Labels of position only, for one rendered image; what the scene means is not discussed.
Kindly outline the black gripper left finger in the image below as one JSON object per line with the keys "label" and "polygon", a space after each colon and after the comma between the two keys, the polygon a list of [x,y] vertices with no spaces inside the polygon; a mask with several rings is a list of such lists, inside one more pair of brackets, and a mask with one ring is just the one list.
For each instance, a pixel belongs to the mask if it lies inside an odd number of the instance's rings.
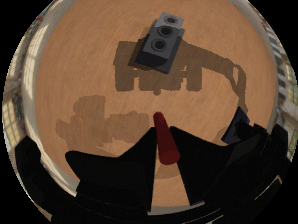
{"label": "black gripper left finger", "polygon": [[65,152],[78,180],[113,188],[137,190],[141,204],[152,212],[154,169],[156,169],[156,127],[152,127],[124,155],[105,157],[78,151]]}

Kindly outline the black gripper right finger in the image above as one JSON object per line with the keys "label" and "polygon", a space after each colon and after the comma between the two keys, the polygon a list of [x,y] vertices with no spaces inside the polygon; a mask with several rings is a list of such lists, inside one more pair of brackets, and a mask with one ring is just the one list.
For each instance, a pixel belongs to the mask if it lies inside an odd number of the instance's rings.
{"label": "black gripper right finger", "polygon": [[181,179],[184,181],[185,192],[188,194],[190,206],[204,202],[202,198],[218,183],[229,165],[239,157],[246,155],[251,149],[257,147],[259,133],[253,133],[246,139],[221,147],[210,141],[198,139],[184,129],[169,127],[173,135],[174,144],[177,145],[180,160]]}

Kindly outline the dark red peg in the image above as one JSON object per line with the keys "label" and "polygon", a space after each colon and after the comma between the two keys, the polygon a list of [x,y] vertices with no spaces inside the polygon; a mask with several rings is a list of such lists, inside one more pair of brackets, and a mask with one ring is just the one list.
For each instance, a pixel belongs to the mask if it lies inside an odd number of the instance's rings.
{"label": "dark red peg", "polygon": [[156,143],[158,159],[162,165],[170,165],[180,160],[177,145],[174,144],[172,133],[170,133],[168,124],[162,116],[162,112],[154,113],[154,125],[156,125]]}

